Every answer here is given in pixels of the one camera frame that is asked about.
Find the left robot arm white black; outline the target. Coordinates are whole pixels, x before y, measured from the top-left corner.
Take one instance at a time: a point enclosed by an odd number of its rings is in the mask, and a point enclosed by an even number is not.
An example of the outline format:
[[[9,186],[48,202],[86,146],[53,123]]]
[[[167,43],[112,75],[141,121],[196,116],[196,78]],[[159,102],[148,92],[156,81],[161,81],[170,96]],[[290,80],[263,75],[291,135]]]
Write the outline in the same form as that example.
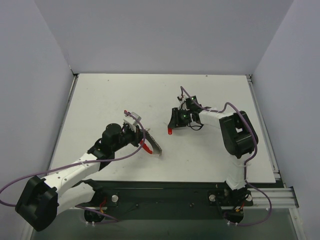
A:
[[[59,212],[68,209],[65,203],[59,202],[67,191],[82,179],[114,162],[116,151],[129,144],[142,147],[146,136],[145,129],[136,124],[108,124],[102,137],[76,162],[59,167],[43,178],[36,175],[31,177],[21,193],[15,211],[34,230],[44,230]]]

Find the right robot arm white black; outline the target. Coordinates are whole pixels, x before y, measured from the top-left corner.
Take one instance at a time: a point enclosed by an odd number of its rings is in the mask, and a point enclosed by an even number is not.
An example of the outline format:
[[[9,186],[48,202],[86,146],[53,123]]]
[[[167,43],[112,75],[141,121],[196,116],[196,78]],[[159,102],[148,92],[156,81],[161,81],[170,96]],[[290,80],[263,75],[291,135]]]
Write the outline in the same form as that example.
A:
[[[171,110],[171,118],[167,126],[168,134],[177,128],[188,127],[194,131],[201,130],[204,126],[212,126],[221,131],[226,151],[236,157],[229,164],[226,184],[232,190],[242,190],[247,186],[248,160],[242,160],[242,156],[251,154],[251,160],[257,153],[259,142],[258,135],[253,128],[247,113],[237,110],[226,113],[225,110],[213,110],[203,107],[198,103],[197,97],[177,97],[178,107]]]

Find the small key red cap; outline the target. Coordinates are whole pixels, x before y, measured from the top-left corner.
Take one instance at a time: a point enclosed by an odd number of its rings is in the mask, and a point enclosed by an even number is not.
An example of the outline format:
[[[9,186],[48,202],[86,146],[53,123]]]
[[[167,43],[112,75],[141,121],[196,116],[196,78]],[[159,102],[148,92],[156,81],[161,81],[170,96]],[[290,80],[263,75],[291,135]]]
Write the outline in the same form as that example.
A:
[[[164,125],[167,127],[167,133],[168,135],[172,135],[173,134],[173,130],[172,128],[169,126],[168,123],[164,122]]]

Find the metal key holder red handle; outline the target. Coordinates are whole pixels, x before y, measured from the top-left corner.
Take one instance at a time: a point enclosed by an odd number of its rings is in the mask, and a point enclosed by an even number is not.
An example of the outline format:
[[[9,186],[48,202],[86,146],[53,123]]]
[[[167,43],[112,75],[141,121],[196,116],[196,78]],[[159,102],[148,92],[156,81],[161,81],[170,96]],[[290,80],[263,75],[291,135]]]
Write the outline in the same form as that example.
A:
[[[150,155],[162,156],[162,148],[156,140],[150,135],[149,129],[145,130],[145,140],[140,141],[142,148]]]

